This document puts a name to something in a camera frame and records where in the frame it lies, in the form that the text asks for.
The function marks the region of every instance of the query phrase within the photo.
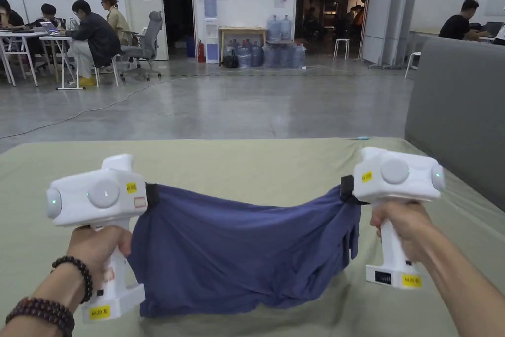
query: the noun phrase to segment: white chair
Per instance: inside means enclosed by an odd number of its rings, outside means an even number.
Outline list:
[[[408,63],[407,63],[407,72],[405,72],[405,78],[407,78],[407,75],[408,75],[408,70],[411,68],[411,67],[414,67],[416,70],[417,70],[417,66],[414,66],[413,63],[414,63],[414,57],[420,57],[421,56],[421,53],[420,52],[415,52],[415,53],[412,53],[411,54],[411,57],[408,59]]]
[[[349,58],[349,40],[345,39],[345,38],[339,38],[339,39],[337,39],[337,41],[335,41],[335,51],[333,53],[333,59],[335,59],[337,57],[338,45],[340,42],[345,43],[345,59],[348,59]]]

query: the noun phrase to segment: light pants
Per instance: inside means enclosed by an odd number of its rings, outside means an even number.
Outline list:
[[[72,43],[72,51],[75,60],[79,65],[79,76],[91,79],[91,68],[93,67],[93,57],[89,50],[88,41],[76,41]]]

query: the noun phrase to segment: white partition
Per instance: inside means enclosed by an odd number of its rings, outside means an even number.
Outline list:
[[[416,0],[406,0],[403,21],[401,23],[400,39],[397,49],[397,65],[402,65],[405,62],[407,52],[408,37],[412,25],[412,15],[414,14],[414,5]]]
[[[387,21],[382,64],[394,66],[397,62],[398,43],[405,14],[406,0],[391,0],[390,18]]]
[[[391,0],[368,0],[368,4],[362,58],[380,66]]]

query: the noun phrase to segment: black clamp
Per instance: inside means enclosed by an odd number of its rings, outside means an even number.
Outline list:
[[[344,203],[356,204],[360,206],[366,206],[370,203],[360,202],[353,195],[354,191],[354,176],[346,175],[342,176],[342,180],[340,181],[340,200]]]
[[[146,183],[145,193],[147,195],[147,210],[151,210],[160,203],[160,194],[157,190],[157,183]]]

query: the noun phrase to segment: black bag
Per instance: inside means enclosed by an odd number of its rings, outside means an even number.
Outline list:
[[[235,51],[231,52],[231,56],[224,58],[224,65],[229,69],[235,69],[238,67],[238,57],[235,55]]]

